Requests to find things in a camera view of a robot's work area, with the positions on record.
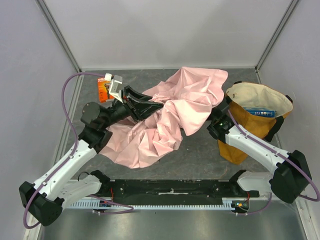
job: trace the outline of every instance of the orange package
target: orange package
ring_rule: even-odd
[[[104,77],[98,78],[98,93],[100,103],[114,100],[114,97],[109,93],[110,84],[111,81],[106,80]]]

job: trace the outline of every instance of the white wall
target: white wall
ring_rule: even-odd
[[[252,67],[290,0],[45,0],[81,68]]]
[[[23,237],[24,208],[18,188],[24,181],[33,182],[53,163],[64,122],[60,91],[72,73],[36,2],[1,1],[1,240]]]
[[[302,0],[260,71],[262,83],[293,99],[293,112],[279,132],[285,149],[306,156],[320,188],[320,1]],[[308,194],[315,196],[311,187]],[[320,229],[320,203],[311,203]]]

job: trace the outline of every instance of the blue object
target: blue object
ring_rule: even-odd
[[[275,118],[276,111],[270,110],[266,107],[244,107],[244,109],[252,115],[266,117],[266,118]]]

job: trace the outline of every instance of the gray surface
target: gray surface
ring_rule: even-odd
[[[21,240],[18,188],[50,169],[65,122],[61,88],[74,73],[33,0],[0,7],[0,239]],[[66,91],[67,104],[72,84]]]
[[[160,81],[165,81],[173,75],[176,69],[157,70],[113,70],[108,71],[123,77],[124,84],[128,84],[139,92],[149,89]],[[227,69],[228,79],[223,85],[225,91],[234,82],[244,81],[257,83],[254,69]],[[83,106],[91,101],[99,102],[97,77],[85,76],[79,95],[76,111],[74,114],[74,125],[78,133],[84,127],[80,122]],[[217,141],[208,133],[206,127],[209,122],[195,134],[183,136],[183,141],[177,151],[164,156],[159,162],[139,169],[129,169],[126,166],[113,163],[107,157],[97,155],[85,164],[79,172],[100,170],[113,179],[229,179],[240,169],[251,172],[264,172],[264,167],[248,157],[241,165],[235,165],[219,154]],[[73,135],[69,137],[67,149],[73,143]]]
[[[259,209],[264,201],[251,201]],[[295,205],[272,202],[260,214],[230,211],[141,210],[98,216],[66,209],[44,229],[41,240],[306,240]]]

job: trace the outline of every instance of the pink cloth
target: pink cloth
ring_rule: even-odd
[[[219,69],[182,67],[165,82],[145,91],[162,109],[135,124],[132,118],[108,128],[112,137],[100,154],[129,168],[145,168],[177,150],[187,136],[204,124],[224,98],[221,87],[228,73]]]

